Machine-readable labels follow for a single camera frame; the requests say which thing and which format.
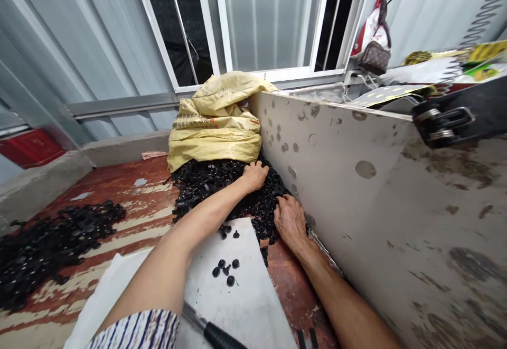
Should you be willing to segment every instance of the worn floor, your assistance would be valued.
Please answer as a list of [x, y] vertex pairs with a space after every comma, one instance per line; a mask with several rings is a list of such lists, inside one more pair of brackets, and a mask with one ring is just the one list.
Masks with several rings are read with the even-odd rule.
[[[126, 255], [151, 247], [171, 227], [178, 189], [162, 185], [167, 177], [165, 157], [98, 168], [36, 216], [55, 215], [63, 206], [108, 199], [127, 210], [127, 217], [115, 226], [116, 234], [103, 240], [99, 249], [88, 252], [81, 265], [62, 271], [62, 275], [71, 277], [65, 285], [48, 281], [22, 312], [0, 313], [0, 347], [63, 347], [115, 253]], [[319, 348], [339, 347], [327, 315], [295, 257], [283, 242], [270, 246], [268, 252], [268, 272], [298, 346], [303, 347], [304, 341], [305, 348], [313, 347], [310, 330], [314, 329]]]

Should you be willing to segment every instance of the hand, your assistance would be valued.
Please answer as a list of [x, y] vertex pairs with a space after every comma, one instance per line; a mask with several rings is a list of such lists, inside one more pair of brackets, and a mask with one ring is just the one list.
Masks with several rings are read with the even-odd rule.
[[306, 239], [305, 211], [291, 195], [277, 197], [275, 208], [275, 226], [283, 241], [294, 250]]
[[262, 166], [261, 161], [257, 161], [256, 163], [250, 163], [245, 166], [243, 170], [243, 176], [239, 178], [245, 187], [247, 188], [247, 192], [251, 193], [253, 191], [258, 191], [264, 186], [264, 180], [268, 175], [269, 167]]

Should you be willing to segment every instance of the knife handle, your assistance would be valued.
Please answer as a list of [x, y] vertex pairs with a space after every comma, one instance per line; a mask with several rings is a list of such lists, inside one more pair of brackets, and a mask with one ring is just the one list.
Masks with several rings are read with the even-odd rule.
[[208, 322], [204, 329], [204, 337], [208, 340], [214, 349], [247, 349], [234, 337], [230, 336], [222, 329]]

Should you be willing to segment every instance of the red box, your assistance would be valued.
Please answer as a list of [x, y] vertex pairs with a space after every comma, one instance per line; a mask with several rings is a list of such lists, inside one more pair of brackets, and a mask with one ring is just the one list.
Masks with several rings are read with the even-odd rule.
[[37, 129], [0, 139], [0, 154], [27, 169], [43, 166], [65, 154], [65, 150]]

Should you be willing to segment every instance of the striped shirt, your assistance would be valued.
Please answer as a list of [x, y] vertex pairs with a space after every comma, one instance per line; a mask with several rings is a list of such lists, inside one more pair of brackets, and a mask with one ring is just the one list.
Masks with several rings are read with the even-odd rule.
[[121, 319], [100, 332], [86, 349], [173, 349], [180, 319], [152, 309]]

